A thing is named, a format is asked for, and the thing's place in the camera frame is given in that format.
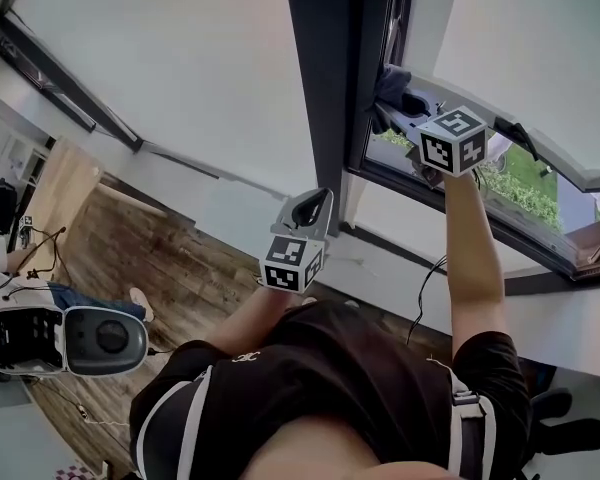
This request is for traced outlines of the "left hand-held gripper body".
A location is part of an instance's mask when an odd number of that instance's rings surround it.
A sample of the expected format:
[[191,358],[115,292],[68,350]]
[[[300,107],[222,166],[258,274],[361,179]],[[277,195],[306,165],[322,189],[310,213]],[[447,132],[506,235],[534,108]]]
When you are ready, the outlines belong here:
[[271,226],[271,241],[259,260],[264,286],[303,294],[324,268],[327,233],[324,230]]

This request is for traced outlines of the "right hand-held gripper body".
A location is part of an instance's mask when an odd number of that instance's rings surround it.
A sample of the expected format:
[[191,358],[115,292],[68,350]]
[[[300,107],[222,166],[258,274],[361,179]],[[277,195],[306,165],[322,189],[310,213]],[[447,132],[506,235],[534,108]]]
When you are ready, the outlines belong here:
[[481,166],[487,156],[487,123],[466,106],[430,118],[410,131],[418,148],[417,169],[435,188],[443,176],[458,178]]

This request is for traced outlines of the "dark grey cleaning cloth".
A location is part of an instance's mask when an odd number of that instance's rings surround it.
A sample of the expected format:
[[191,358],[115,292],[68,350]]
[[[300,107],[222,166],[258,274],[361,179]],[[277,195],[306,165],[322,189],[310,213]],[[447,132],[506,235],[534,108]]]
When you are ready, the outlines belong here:
[[401,66],[385,63],[379,71],[373,90],[372,101],[367,108],[371,117],[371,131],[374,135],[382,135],[390,124],[379,114],[376,104],[382,102],[391,109],[404,114],[403,94],[411,81],[411,72]]

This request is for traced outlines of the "black window frame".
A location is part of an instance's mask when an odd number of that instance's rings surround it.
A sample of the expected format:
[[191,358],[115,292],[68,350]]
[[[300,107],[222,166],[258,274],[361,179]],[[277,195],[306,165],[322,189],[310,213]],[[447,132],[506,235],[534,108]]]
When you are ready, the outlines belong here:
[[[330,188],[335,197],[331,230],[353,231],[353,226],[344,218],[344,209],[352,202],[347,183],[366,181],[370,189],[386,197],[380,212],[405,232],[409,257],[425,265],[435,262],[443,253],[433,226],[441,221],[444,209],[438,212],[362,176],[365,149],[369,135],[373,134],[367,108],[379,71],[385,63],[408,70],[399,62],[399,57],[403,53],[411,2],[289,0],[289,6],[317,180],[320,185]],[[408,87],[431,91],[445,101],[448,108],[465,105],[476,114],[503,117],[487,104],[416,77],[412,72],[411,75]],[[599,221],[600,190],[578,188],[546,159],[540,155],[539,158],[557,174],[557,202],[563,232],[570,233]],[[521,253],[516,248],[509,248]],[[542,267],[540,280],[559,279],[535,262],[531,255],[523,255]]]
[[6,15],[0,15],[0,58],[84,131],[99,130],[133,152],[141,149],[144,140],[135,131]]

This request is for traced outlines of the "person's right forearm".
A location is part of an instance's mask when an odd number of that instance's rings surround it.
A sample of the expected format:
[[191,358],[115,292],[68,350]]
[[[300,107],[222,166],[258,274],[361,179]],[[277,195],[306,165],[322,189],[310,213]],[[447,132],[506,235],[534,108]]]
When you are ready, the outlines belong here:
[[444,177],[452,350],[484,332],[506,331],[505,286],[495,241],[470,174]]

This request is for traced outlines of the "person's left forearm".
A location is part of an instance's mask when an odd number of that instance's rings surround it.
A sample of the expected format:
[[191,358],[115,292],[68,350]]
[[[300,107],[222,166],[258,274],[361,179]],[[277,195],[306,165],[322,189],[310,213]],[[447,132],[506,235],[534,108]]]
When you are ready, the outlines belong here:
[[293,298],[290,292],[259,287],[205,341],[230,356],[252,352],[277,325]]

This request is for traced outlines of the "grey window sash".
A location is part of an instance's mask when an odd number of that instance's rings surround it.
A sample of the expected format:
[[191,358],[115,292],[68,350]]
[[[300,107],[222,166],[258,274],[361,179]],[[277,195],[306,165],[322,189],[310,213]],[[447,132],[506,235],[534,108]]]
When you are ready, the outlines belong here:
[[600,190],[600,0],[412,0],[399,62],[520,123],[537,153]]

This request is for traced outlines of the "white outdoor pole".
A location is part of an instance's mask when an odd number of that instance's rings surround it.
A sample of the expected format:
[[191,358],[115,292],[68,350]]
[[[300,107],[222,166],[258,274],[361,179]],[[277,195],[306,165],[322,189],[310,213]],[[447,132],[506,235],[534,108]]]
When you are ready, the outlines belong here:
[[487,142],[486,164],[501,173],[506,168],[506,153],[512,143],[500,133],[494,133]]

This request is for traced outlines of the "person's black shirt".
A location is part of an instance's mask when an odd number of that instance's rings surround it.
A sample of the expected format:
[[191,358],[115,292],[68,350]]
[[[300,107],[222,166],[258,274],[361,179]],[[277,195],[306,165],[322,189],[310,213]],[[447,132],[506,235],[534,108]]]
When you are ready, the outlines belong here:
[[238,480],[253,455],[304,416],[347,423],[383,463],[449,461],[452,384],[488,399],[496,422],[490,480],[512,480],[531,422],[512,339],[477,334],[450,368],[417,356],[352,308],[321,301],[287,312],[238,355],[194,340],[134,398],[131,455],[146,480]]

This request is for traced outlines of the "person's bare neck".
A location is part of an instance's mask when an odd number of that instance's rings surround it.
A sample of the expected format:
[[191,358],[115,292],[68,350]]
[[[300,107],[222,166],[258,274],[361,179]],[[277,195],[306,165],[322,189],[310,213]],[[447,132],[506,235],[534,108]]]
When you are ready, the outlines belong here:
[[252,457],[240,480],[463,480],[420,461],[382,464],[345,422],[320,416],[283,425]]

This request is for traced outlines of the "wooden table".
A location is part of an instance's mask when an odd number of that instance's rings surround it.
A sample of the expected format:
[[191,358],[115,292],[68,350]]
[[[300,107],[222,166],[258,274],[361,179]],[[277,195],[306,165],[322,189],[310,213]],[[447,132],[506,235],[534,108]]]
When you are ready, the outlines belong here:
[[162,209],[114,188],[115,181],[99,161],[68,140],[59,139],[46,158],[24,211],[24,215],[32,219],[32,241],[37,250],[24,264],[23,272],[33,272],[41,279],[50,280],[60,271],[58,254],[74,221],[94,193],[157,217],[167,215]]

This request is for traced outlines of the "white shelf unit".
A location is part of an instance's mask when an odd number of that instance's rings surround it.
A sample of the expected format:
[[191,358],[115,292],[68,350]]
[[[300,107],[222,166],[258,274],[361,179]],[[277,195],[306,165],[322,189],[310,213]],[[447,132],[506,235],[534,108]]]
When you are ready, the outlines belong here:
[[39,161],[45,163],[50,150],[27,137],[10,135],[1,152],[1,163],[21,183],[36,187],[40,175],[33,171]]

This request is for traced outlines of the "black mesh office chair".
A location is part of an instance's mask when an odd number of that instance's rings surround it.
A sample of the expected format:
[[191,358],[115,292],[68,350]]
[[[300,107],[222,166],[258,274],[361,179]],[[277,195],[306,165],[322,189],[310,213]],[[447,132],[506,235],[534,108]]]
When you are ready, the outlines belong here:
[[531,399],[533,421],[562,418],[572,407],[573,396],[566,388],[550,389]]

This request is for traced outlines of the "pink checkered board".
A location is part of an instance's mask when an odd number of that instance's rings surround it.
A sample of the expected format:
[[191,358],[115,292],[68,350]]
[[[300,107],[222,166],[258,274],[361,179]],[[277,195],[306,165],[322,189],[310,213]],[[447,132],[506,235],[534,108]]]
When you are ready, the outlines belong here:
[[66,468],[56,470],[52,480],[110,480],[110,463],[103,461],[100,469],[94,471],[82,463],[71,464]]

